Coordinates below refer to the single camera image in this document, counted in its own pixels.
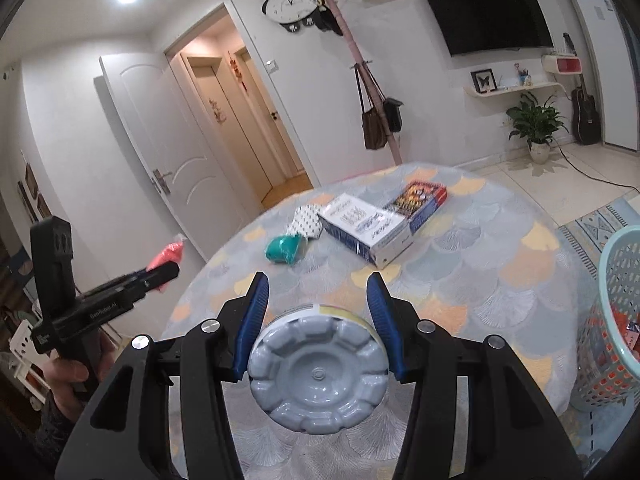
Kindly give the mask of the person left hand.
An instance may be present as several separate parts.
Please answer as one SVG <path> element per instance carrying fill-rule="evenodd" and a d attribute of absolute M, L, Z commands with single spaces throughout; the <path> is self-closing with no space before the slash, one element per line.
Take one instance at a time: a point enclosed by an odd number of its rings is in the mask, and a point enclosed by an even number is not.
<path fill-rule="evenodd" d="M 96 367 L 96 377 L 102 382 L 115 362 L 116 350 L 103 330 L 100 330 L 100 348 L 101 359 Z M 42 370 L 58 409 L 71 422 L 77 422 L 84 407 L 75 394 L 74 385 L 88 379 L 88 370 L 81 362 L 61 358 L 56 350 L 51 351 L 50 359 Z"/>

